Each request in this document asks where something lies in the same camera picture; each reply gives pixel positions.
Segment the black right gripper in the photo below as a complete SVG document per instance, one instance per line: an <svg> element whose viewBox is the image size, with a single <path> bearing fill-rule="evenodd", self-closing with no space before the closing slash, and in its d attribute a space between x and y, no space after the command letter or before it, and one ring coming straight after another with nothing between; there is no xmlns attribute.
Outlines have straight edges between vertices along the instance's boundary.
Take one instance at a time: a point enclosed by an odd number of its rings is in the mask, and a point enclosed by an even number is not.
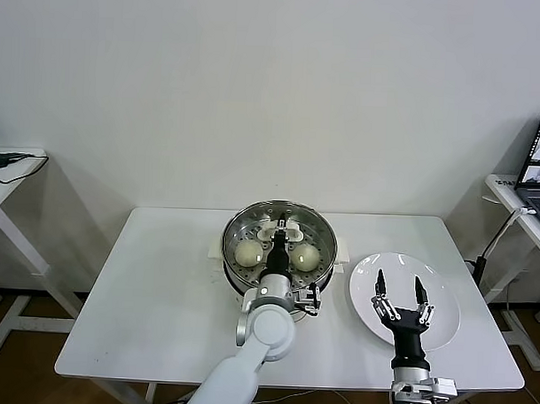
<svg viewBox="0 0 540 404"><path fill-rule="evenodd" d="M406 308L395 309L387 297L386 279L382 268L378 271L378 279L374 285L375 295L372 297L372 307L379 316L383 325L392 331L395 356L391 361L391 368L427 368L420 335L428 330L434 314L434 306L430 305L427 291L415 277L415 296L418 311Z"/></svg>

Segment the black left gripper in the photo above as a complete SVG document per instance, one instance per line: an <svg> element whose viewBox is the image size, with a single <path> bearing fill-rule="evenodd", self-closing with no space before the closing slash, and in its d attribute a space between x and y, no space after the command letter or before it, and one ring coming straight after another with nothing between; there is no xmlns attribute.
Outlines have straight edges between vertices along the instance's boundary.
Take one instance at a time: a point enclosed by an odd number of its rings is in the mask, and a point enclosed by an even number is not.
<svg viewBox="0 0 540 404"><path fill-rule="evenodd" d="M273 247L267 255L264 272L266 274L278 274L281 276L290 276L289 256L286 250L287 243L287 218L281 214L278 218L277 226L273 234Z"/></svg>

